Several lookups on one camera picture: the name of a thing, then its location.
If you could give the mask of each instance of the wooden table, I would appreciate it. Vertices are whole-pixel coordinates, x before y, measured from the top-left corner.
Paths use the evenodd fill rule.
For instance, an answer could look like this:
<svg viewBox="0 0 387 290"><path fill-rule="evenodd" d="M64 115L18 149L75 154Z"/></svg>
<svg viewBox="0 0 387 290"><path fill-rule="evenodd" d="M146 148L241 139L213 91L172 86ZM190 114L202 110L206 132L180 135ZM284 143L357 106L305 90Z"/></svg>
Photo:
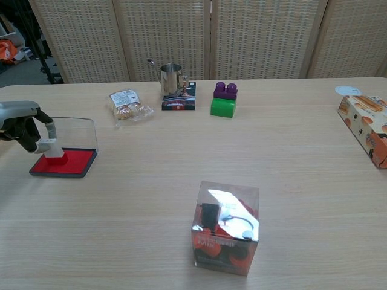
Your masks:
<svg viewBox="0 0 387 290"><path fill-rule="evenodd" d="M239 80L234 119L161 111L158 83L11 86L53 117L96 122L84 179L28 174L36 155L0 142L0 289L386 289L387 170L336 109L338 85L386 97L386 79ZM136 89L155 117L114 128L107 96ZM259 187L260 241L247 278L195 268L202 180Z"/></svg>

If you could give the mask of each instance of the wicker partition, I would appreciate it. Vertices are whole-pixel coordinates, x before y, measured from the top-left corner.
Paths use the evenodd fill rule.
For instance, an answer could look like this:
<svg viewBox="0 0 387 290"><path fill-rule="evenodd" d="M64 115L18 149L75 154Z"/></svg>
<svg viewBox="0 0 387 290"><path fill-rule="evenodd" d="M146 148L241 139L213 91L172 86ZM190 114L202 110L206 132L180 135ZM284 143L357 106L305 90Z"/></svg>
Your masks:
<svg viewBox="0 0 387 290"><path fill-rule="evenodd" d="M386 15L387 0L329 0L308 76L378 75L387 53Z"/></svg>
<svg viewBox="0 0 387 290"><path fill-rule="evenodd" d="M156 80L147 62L178 63L191 80L209 78L209 0L113 0L132 81Z"/></svg>
<svg viewBox="0 0 387 290"><path fill-rule="evenodd" d="M302 75L303 63L308 66L326 1L212 2L211 79Z"/></svg>
<svg viewBox="0 0 387 290"><path fill-rule="evenodd" d="M69 83L128 82L111 0L30 0Z"/></svg>

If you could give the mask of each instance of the red object inside box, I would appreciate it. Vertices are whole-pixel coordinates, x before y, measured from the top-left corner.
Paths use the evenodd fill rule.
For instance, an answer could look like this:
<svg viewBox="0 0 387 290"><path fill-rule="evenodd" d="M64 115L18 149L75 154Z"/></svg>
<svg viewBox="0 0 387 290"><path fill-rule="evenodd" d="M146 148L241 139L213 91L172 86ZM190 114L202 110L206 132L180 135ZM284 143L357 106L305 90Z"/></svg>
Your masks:
<svg viewBox="0 0 387 290"><path fill-rule="evenodd" d="M58 174L63 175L82 175L86 174L92 161L96 156L96 150L94 149L63 149L68 161L65 164L55 163L52 164L48 158L44 155L37 161L32 167L30 173L33 175L50 176L52 173L55 176Z"/></svg>

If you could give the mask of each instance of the lego duplo block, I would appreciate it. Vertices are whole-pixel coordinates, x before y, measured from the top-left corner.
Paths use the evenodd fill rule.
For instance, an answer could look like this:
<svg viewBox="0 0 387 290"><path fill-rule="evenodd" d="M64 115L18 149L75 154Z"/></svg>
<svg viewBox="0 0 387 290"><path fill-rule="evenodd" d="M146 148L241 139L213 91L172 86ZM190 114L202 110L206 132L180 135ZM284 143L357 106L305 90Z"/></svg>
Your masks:
<svg viewBox="0 0 387 290"><path fill-rule="evenodd" d="M213 92L214 98L222 98L224 100L236 100L236 95L238 94L238 90L236 84L229 83L226 89L226 84L223 82L219 82L216 84L215 90Z"/></svg>
<svg viewBox="0 0 387 290"><path fill-rule="evenodd" d="M211 115L232 118L236 108L236 101L214 98L211 103Z"/></svg>

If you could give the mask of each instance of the green toy block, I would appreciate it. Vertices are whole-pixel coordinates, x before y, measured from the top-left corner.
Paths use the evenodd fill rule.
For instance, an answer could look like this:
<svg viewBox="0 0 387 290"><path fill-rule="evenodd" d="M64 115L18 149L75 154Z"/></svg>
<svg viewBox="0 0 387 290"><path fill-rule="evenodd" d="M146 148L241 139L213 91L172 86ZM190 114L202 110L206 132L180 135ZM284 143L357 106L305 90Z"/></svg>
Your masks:
<svg viewBox="0 0 387 290"><path fill-rule="evenodd" d="M211 115L232 118L236 108L236 101L213 98L211 103Z"/></svg>

